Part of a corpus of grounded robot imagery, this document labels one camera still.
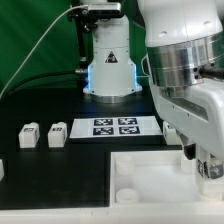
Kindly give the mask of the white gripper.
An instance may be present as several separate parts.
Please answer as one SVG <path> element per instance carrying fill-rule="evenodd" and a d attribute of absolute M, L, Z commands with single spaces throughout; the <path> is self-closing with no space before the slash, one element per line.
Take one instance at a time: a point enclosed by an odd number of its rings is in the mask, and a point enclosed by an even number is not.
<path fill-rule="evenodd" d="M 196 158 L 197 144 L 224 161 L 224 82 L 205 79 L 187 87 L 184 98 L 165 97 L 151 79 L 149 85 L 157 113 L 180 132 L 186 158 Z"/>

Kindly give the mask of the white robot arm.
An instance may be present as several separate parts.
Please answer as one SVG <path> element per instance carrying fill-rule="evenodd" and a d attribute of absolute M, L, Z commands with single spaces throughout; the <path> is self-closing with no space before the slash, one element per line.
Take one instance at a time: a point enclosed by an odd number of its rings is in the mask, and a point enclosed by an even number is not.
<path fill-rule="evenodd" d="M 81 0 L 92 19 L 94 56 L 84 93 L 101 102 L 140 89 L 128 53 L 128 19 L 109 0 Z M 220 0 L 137 0 L 143 17 L 149 86 L 161 119 L 195 146 L 224 161 L 224 60 Z"/>

